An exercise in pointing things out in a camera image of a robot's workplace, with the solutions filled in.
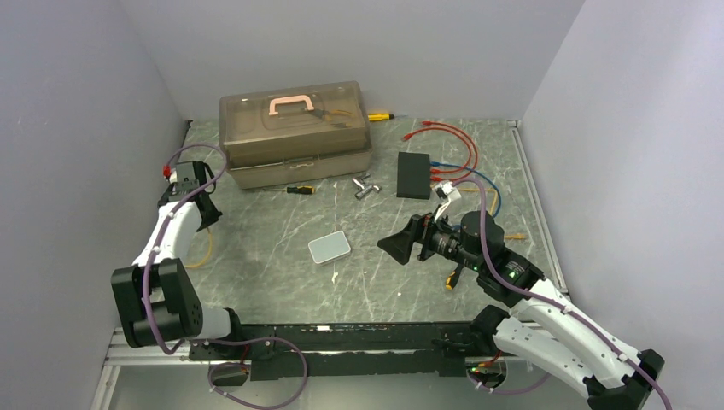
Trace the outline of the small white switch box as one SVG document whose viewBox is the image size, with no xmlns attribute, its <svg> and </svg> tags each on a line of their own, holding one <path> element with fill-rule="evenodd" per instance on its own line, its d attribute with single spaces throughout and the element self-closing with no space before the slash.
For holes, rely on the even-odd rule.
<svg viewBox="0 0 724 410">
<path fill-rule="evenodd" d="M 351 252 L 351 246 L 343 231 L 334 231 L 310 241 L 307 245 L 312 261 L 317 265 L 336 261 Z"/>
</svg>

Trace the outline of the black network switch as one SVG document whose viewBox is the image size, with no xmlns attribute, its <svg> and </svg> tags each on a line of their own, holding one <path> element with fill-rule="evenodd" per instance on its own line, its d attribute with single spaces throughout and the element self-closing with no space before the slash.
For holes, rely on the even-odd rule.
<svg viewBox="0 0 724 410">
<path fill-rule="evenodd" d="M 396 196 L 398 198 L 429 200 L 430 168 L 429 154 L 399 152 Z"/>
</svg>

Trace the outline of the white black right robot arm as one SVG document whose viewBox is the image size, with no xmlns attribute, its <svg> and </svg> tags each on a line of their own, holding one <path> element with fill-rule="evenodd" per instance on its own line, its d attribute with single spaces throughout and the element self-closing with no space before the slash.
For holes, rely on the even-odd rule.
<svg viewBox="0 0 724 410">
<path fill-rule="evenodd" d="M 477 284 L 500 302 L 470 323 L 478 353 L 499 350 L 528 360 L 578 392 L 591 409 L 641 409 L 660 392 L 663 357 L 595 324 L 534 263 L 505 245 L 503 229 L 488 212 L 468 212 L 458 229 L 446 218 L 415 214 L 377 246 L 405 265 L 415 244 L 421 246 L 419 261 L 440 255 L 456 262 L 475 272 Z"/>
</svg>

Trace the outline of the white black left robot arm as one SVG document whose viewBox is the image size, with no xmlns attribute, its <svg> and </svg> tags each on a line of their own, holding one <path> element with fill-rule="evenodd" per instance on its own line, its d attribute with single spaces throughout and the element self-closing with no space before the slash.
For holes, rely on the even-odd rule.
<svg viewBox="0 0 724 410">
<path fill-rule="evenodd" d="M 212 339 L 226 359 L 245 347 L 238 318 L 229 308 L 203 305 L 184 260 L 194 235 L 219 221 L 211 200 L 216 177 L 203 161 L 165 167 L 168 185 L 157 202 L 157 221 L 141 254 L 115 270 L 111 287 L 126 342 L 138 349 L 173 341 Z"/>
</svg>

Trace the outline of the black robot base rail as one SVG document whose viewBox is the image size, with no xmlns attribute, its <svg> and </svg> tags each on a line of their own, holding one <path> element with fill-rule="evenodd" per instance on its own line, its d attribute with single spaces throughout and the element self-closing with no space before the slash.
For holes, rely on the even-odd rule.
<svg viewBox="0 0 724 410">
<path fill-rule="evenodd" d="M 499 387 L 504 356 L 478 340 L 464 321 L 239 325 L 221 342 L 195 343 L 194 361 L 227 362 L 213 378 L 223 385 L 246 380 L 432 373 L 473 376 Z"/>
</svg>

